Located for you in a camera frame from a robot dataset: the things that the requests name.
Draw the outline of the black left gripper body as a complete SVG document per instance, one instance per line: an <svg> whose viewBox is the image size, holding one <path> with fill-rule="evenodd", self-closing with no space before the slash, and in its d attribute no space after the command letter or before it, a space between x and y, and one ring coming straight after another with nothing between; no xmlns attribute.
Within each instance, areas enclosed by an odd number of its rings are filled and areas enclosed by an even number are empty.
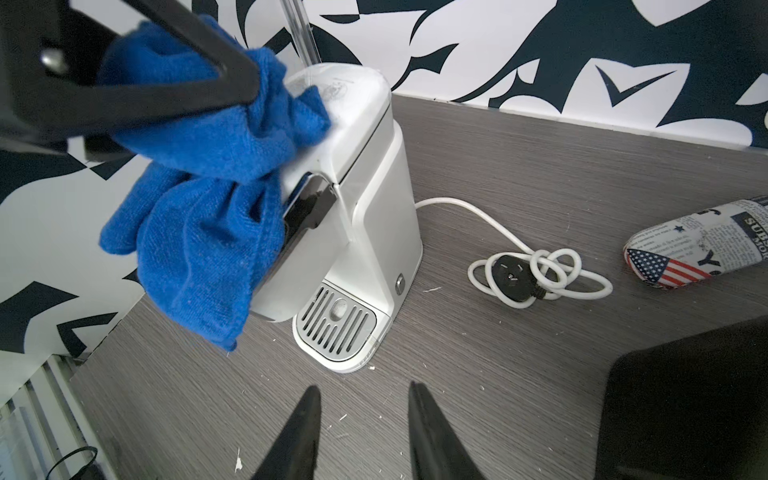
<svg viewBox="0 0 768 480"><path fill-rule="evenodd" d="M114 31L69 1L1 3L1 148L64 150L102 137L85 123L96 73Z"/></svg>

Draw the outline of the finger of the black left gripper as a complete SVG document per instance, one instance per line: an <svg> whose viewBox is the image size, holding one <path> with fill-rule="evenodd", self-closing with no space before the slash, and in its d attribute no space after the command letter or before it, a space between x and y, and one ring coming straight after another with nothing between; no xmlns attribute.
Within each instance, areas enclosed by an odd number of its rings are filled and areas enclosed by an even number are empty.
<svg viewBox="0 0 768 480"><path fill-rule="evenodd" d="M149 25L188 47L210 67L209 79L181 83L101 85L98 72L121 35L107 47L96 73L93 93L86 101L94 111L85 123L107 133L223 109L255 100L260 89L260 69L212 26L177 1L132 1L130 7Z"/></svg>

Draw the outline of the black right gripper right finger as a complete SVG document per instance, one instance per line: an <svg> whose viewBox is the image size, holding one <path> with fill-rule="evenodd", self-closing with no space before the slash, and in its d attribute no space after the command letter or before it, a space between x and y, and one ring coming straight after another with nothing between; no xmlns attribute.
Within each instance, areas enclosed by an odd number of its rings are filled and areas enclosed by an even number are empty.
<svg viewBox="0 0 768 480"><path fill-rule="evenodd" d="M409 386L408 430L413 479L485 478L423 383Z"/></svg>

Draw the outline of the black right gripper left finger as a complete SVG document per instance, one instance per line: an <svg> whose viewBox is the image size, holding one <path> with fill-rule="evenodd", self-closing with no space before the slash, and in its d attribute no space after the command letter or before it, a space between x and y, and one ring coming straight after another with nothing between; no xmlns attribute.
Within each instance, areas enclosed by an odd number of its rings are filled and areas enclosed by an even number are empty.
<svg viewBox="0 0 768 480"><path fill-rule="evenodd" d="M312 480L317 467L321 393L309 386L286 421L252 480Z"/></svg>

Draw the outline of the blue cleaning cloth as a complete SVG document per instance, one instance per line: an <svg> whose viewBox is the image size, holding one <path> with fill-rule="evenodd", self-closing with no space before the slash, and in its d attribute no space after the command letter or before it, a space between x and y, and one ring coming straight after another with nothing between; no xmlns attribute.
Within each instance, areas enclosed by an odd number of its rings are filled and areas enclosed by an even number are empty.
<svg viewBox="0 0 768 480"><path fill-rule="evenodd" d="M260 71L253 102L113 134L148 166L99 238L107 253L136 255L165 315L227 351L284 244L280 170L331 126L317 88L289 93L272 50L247 57Z"/></svg>

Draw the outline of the white coffee machine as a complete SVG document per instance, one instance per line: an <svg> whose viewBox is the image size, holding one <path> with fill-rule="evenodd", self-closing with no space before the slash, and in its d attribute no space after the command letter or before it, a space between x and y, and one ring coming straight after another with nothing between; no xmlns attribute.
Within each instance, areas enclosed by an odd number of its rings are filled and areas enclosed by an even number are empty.
<svg viewBox="0 0 768 480"><path fill-rule="evenodd" d="M383 342L422 260L403 133L374 69L316 64L286 87L316 88L331 127L281 168L285 241L250 310L290 321L305 353L351 373Z"/></svg>

